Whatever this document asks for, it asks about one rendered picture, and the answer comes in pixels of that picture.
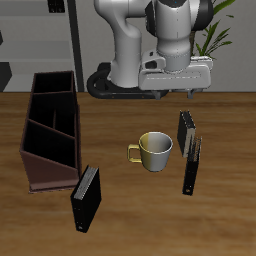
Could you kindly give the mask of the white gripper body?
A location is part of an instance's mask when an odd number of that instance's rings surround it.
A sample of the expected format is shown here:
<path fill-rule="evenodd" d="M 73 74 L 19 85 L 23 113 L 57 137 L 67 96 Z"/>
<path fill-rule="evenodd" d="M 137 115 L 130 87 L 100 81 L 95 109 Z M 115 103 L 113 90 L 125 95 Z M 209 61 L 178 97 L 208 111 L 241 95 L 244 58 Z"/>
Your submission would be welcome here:
<path fill-rule="evenodd" d="M 143 57 L 139 73 L 141 90 L 205 89 L 211 85 L 213 60 L 207 56 L 192 56 L 190 65 L 178 72 L 164 70 L 166 60 L 161 56 Z"/>

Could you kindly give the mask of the black book with pale pages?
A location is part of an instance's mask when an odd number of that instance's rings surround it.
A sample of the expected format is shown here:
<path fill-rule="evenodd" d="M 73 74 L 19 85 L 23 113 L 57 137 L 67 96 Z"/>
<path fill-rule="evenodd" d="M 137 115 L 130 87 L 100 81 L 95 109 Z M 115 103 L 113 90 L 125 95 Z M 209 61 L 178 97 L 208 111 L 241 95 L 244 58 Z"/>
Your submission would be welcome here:
<path fill-rule="evenodd" d="M 187 157 L 195 138 L 196 126 L 189 111 L 181 111 L 179 117 L 177 141 L 183 157 Z"/>

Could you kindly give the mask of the thin black book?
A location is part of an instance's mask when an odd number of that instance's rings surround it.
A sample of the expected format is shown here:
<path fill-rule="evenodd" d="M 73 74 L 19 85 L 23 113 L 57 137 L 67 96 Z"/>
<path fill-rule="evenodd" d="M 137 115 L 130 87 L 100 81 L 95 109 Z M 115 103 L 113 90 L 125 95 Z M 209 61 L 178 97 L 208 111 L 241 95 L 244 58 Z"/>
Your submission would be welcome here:
<path fill-rule="evenodd" d="M 188 153 L 182 189 L 182 193 L 184 195 L 193 195 L 200 160 L 201 142 L 202 138 L 196 137 L 192 142 L 191 149 L 189 150 Z"/>

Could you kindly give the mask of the dark brown desk caddy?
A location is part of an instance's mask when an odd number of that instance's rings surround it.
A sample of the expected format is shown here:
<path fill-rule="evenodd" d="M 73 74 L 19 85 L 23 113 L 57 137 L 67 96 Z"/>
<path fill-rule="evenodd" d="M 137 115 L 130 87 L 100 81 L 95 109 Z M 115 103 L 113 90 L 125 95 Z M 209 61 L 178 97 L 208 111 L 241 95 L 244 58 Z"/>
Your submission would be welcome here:
<path fill-rule="evenodd" d="M 78 183 L 80 113 L 72 71 L 34 75 L 20 154 L 31 193 L 72 189 Z"/>

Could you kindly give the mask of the black standing book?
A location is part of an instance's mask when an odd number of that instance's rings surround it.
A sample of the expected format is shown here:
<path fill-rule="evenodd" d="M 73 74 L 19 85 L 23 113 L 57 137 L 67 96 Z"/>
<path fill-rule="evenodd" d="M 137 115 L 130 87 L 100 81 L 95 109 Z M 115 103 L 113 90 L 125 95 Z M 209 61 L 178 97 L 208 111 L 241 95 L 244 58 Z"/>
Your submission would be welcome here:
<path fill-rule="evenodd" d="M 102 199 L 99 168 L 86 167 L 70 199 L 76 230 L 86 233 Z"/>

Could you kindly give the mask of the yellow and grey mug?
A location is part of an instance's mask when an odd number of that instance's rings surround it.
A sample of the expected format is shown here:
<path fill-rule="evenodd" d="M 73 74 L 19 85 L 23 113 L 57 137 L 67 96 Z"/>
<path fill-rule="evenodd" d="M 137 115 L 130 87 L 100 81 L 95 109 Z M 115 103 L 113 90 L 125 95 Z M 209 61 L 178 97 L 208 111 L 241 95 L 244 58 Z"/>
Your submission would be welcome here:
<path fill-rule="evenodd" d="M 148 132 L 143 134 L 137 144 L 130 144 L 127 148 L 127 159 L 132 163 L 141 163 L 150 172 L 162 171 L 168 162 L 173 147 L 172 139 L 162 132 Z M 139 158 L 130 155 L 131 149 L 140 151 Z"/>

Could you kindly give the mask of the green pot plant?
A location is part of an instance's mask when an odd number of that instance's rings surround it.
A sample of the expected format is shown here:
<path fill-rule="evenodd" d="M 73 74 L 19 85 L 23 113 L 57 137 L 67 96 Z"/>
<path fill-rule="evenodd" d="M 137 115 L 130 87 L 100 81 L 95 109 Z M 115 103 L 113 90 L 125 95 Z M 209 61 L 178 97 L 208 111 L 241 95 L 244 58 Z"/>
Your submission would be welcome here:
<path fill-rule="evenodd" d="M 222 9 L 230 6 L 235 2 L 235 0 L 222 0 L 217 3 L 217 0 L 211 0 L 213 3 L 213 11 L 214 15 L 220 12 Z M 205 42 L 202 46 L 200 46 L 195 41 L 196 32 L 193 31 L 190 34 L 190 43 L 191 43 L 191 56 L 195 57 L 195 52 L 198 52 L 200 56 L 207 56 L 211 59 L 214 57 L 211 54 L 217 50 L 219 47 L 230 45 L 231 41 L 225 41 L 225 38 L 228 36 L 229 28 L 223 30 L 216 38 L 214 38 L 215 31 L 218 27 L 219 21 L 214 24 L 210 24 L 207 28 L 204 29 L 203 36 L 205 37 Z"/>

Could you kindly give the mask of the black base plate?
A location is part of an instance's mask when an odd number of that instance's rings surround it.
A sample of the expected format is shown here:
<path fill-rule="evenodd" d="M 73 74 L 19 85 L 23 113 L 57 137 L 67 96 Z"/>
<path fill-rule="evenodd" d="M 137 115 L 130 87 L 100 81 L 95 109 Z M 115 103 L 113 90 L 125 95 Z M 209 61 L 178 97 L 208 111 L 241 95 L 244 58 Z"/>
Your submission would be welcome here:
<path fill-rule="evenodd" d="M 107 79 L 111 71 L 111 63 L 100 63 L 97 71 L 87 80 L 87 91 L 91 96 L 99 99 L 155 99 L 151 90 L 141 90 L 138 87 L 122 88 L 113 84 Z M 161 91 L 161 98 L 168 90 Z"/>

